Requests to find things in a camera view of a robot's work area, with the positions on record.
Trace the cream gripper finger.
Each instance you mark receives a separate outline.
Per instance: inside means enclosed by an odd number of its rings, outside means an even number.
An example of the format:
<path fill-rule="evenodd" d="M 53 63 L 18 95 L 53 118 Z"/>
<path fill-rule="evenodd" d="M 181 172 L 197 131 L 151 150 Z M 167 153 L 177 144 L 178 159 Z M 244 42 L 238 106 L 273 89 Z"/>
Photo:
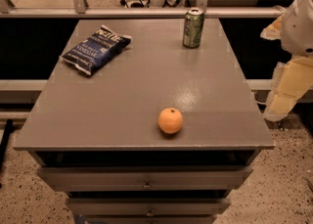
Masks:
<path fill-rule="evenodd" d="M 292 57 L 286 64 L 277 63 L 266 99 L 264 118 L 269 121 L 282 120 L 312 86 L 312 57 Z"/>
<path fill-rule="evenodd" d="M 267 40 L 280 40 L 283 18 L 284 16 L 277 17 L 271 24 L 261 31 L 260 37 Z"/>

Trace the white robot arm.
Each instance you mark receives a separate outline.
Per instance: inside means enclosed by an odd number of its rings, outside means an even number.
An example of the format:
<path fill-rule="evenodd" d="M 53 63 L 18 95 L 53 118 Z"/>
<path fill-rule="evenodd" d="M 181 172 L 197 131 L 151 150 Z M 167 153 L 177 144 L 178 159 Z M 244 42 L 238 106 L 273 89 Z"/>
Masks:
<path fill-rule="evenodd" d="M 277 63 L 264 118 L 280 121 L 313 86 L 313 0 L 294 0 L 284 13 L 265 27 L 261 38 L 281 40 L 291 53 L 286 63 Z"/>

